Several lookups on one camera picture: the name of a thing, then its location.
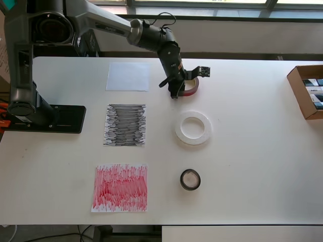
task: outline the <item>cable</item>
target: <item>cable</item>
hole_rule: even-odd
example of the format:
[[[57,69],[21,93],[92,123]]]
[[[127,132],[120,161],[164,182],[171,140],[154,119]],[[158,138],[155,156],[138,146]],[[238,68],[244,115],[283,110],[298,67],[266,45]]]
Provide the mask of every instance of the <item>cable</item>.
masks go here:
[[[174,18],[174,22],[173,22],[173,23],[171,23],[171,24],[164,24],[161,28],[163,28],[163,27],[165,27],[165,26],[170,26],[170,25],[173,25],[173,24],[175,24],[175,23],[176,23],[176,17],[175,17],[174,15],[172,15],[171,13],[168,13],[168,12],[162,12],[162,13],[158,14],[157,16],[162,15],[162,14],[169,14],[169,15],[171,15],[171,16]],[[150,24],[150,25],[153,25],[154,23],[156,23],[156,21],[157,21],[157,20],[158,20],[158,19],[155,19],[155,20],[153,21],[153,23],[152,23],[152,24]]]
[[[79,226],[79,225],[77,225],[77,230],[79,231],[79,233],[81,233],[81,231],[80,231],[80,226]]]
[[[5,101],[4,99],[0,98],[1,102],[8,103],[8,101]]]
[[[15,235],[16,235],[16,233],[17,233],[17,225],[16,225],[16,228],[15,228],[15,232],[14,232],[14,234],[11,236],[11,239],[8,241],[8,242],[10,242],[10,241],[12,241],[12,239],[15,237]]]
[[[46,238],[63,237],[63,236],[70,236],[70,235],[80,235],[80,236],[84,236],[84,237],[86,237],[86,238],[88,238],[90,240],[93,240],[93,238],[91,238],[90,236],[82,235],[81,233],[66,233],[66,234],[45,236],[45,237],[41,237],[41,238],[34,238],[34,239],[27,240],[27,241],[24,241],[24,242],[33,242],[33,241],[38,241],[38,240],[42,240],[42,239],[46,239]]]
[[[84,235],[84,233],[86,232],[86,230],[89,228],[89,227],[91,227],[91,225],[89,225],[89,226],[87,226],[86,227],[86,229],[85,230],[83,230],[83,232],[82,232],[82,234],[81,234],[81,237],[80,237],[80,242],[82,242],[82,237],[84,236],[84,237],[86,237],[85,235]]]

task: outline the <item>white paper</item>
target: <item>white paper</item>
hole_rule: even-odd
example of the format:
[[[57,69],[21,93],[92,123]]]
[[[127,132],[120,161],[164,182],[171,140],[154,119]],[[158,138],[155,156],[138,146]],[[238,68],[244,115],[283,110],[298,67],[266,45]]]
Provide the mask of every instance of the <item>white paper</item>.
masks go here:
[[[148,91],[150,64],[111,63],[106,91]]]
[[[146,164],[107,164],[96,168],[92,212],[147,211]]]

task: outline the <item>black tape roll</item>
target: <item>black tape roll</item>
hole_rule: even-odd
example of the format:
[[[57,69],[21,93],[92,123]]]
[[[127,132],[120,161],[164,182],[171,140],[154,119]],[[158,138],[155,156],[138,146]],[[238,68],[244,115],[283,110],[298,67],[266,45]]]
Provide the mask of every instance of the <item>black tape roll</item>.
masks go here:
[[[185,177],[185,175],[186,176],[190,175],[190,173],[193,175],[191,178]],[[198,189],[198,187],[201,185],[201,177],[195,170],[187,169],[181,174],[180,182],[181,182],[182,187],[185,190],[193,191],[193,190]]]

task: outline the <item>cardboard box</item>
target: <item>cardboard box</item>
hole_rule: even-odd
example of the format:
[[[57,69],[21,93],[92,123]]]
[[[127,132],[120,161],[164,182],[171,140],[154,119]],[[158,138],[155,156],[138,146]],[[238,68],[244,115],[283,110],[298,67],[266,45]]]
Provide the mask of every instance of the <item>cardboard box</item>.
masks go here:
[[[316,109],[302,81],[311,78],[323,79],[323,66],[296,66],[287,76],[306,120],[323,118],[323,110]]]

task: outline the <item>window frame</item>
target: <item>window frame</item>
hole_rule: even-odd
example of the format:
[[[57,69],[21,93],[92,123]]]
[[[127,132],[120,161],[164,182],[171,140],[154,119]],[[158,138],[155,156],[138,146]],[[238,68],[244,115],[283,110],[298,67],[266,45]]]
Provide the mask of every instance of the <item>window frame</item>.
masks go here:
[[[323,10],[323,4],[279,4],[278,0],[266,0],[263,4],[245,3],[194,3],[194,2],[168,2],[168,1],[136,1],[125,0],[124,2],[89,2],[99,6],[128,6],[128,7],[183,7],[183,8],[211,8],[211,9],[267,9],[267,10]]]

